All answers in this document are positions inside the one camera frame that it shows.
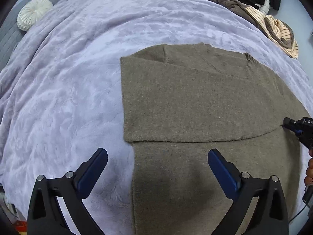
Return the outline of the person's right hand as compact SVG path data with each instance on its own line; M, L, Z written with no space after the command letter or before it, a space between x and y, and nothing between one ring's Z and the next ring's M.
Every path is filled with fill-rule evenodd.
M313 150L309 150L310 160L308 162L308 168L306 169L306 176L304 183L306 186L312 185L313 183Z

